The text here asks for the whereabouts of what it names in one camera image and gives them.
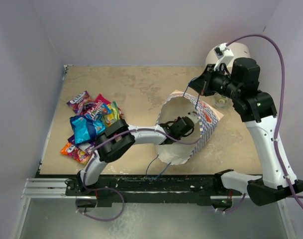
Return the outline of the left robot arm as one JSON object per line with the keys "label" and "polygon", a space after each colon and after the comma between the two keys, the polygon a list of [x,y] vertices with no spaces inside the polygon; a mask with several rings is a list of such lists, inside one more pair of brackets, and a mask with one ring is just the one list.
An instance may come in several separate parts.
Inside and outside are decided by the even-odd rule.
{"label": "left robot arm", "polygon": [[182,142],[182,138],[194,132],[198,121],[199,117],[191,113],[152,127],[129,125],[123,119],[116,121],[96,137],[87,165],[77,174],[77,190],[83,195],[91,194],[106,166],[120,159],[133,145],[191,145]]}

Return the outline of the orange snack bag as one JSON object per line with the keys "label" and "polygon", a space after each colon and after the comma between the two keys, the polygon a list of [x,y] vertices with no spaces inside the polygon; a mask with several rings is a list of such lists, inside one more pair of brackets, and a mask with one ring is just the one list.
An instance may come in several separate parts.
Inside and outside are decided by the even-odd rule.
{"label": "orange snack bag", "polygon": [[90,154],[86,154],[82,150],[80,150],[77,146],[67,143],[61,150],[60,153],[64,156],[68,156],[75,160],[76,162],[82,164],[82,165],[87,165],[89,159],[90,159]]}

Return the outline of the teal snack packet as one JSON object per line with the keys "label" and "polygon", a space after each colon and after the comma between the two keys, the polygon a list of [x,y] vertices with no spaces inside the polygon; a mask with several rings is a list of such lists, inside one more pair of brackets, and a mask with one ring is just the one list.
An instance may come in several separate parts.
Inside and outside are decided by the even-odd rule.
{"label": "teal snack packet", "polygon": [[96,137],[106,129],[100,120],[94,121],[85,116],[70,117],[70,125],[74,132],[76,146],[92,143]]}

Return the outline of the purple chocolate bar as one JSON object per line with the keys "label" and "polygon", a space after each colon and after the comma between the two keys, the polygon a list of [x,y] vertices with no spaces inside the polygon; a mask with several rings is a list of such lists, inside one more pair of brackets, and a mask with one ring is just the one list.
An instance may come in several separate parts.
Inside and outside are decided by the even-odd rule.
{"label": "purple chocolate bar", "polygon": [[68,142],[71,143],[71,144],[73,144],[73,145],[75,145],[75,146],[77,146],[77,144],[75,142],[75,136],[74,135],[72,135],[71,137],[68,138]]}

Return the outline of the green Fox's candy bag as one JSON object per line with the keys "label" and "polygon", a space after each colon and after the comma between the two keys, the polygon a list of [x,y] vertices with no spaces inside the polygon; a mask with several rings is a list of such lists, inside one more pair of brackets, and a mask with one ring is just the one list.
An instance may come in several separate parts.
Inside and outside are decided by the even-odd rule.
{"label": "green Fox's candy bag", "polygon": [[121,110],[117,106],[116,102],[113,101],[110,104],[107,105],[108,109],[110,110],[110,113],[107,115],[102,116],[102,121],[104,124],[109,127],[116,121],[120,120],[121,118]]}

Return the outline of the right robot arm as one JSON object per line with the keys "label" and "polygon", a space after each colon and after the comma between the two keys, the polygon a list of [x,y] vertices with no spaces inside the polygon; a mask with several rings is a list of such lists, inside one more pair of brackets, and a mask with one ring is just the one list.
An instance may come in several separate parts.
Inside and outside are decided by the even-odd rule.
{"label": "right robot arm", "polygon": [[247,194],[257,206],[267,205],[293,193],[303,192],[303,180],[292,171],[276,124],[277,111],[273,98],[258,89],[260,67],[254,59],[240,57],[233,61],[230,74],[214,70],[208,64],[189,87],[201,96],[218,93],[232,100],[235,111],[249,130],[262,166],[262,175],[241,174],[233,170],[219,173],[213,183],[219,195],[230,189]]}

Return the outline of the red Real crisps bag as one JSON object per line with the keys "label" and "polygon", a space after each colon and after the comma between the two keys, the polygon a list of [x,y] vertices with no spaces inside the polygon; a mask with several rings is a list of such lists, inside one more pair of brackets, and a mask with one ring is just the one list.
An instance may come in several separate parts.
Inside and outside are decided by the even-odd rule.
{"label": "red Real crisps bag", "polygon": [[106,100],[101,94],[99,94],[96,99],[94,100],[95,104],[98,104],[98,103],[105,103],[106,105],[110,104],[110,102],[108,100]]}

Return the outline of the purple Skittles packet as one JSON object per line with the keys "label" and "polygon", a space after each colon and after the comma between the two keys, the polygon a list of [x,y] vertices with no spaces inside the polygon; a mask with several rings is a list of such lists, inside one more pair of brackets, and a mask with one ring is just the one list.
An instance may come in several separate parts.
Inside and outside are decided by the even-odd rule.
{"label": "purple Skittles packet", "polygon": [[81,115],[86,110],[90,109],[94,104],[94,100],[91,98],[87,91],[83,91],[72,100],[66,103],[76,115]]}

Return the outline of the blue M&M's packet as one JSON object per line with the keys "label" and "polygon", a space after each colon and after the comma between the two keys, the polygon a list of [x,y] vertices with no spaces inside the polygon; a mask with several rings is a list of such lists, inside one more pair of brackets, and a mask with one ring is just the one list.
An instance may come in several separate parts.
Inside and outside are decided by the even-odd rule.
{"label": "blue M&M's packet", "polygon": [[111,110],[105,103],[98,103],[91,108],[89,108],[84,116],[93,120],[97,121],[100,117],[111,114]]}

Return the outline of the checkered paper bag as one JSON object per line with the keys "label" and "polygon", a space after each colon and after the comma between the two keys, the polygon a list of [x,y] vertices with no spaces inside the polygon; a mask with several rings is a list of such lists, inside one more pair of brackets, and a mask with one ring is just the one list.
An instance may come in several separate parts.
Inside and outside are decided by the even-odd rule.
{"label": "checkered paper bag", "polygon": [[155,146],[156,158],[169,166],[185,164],[213,135],[223,114],[186,91],[173,91],[163,103],[156,125],[178,140]]}

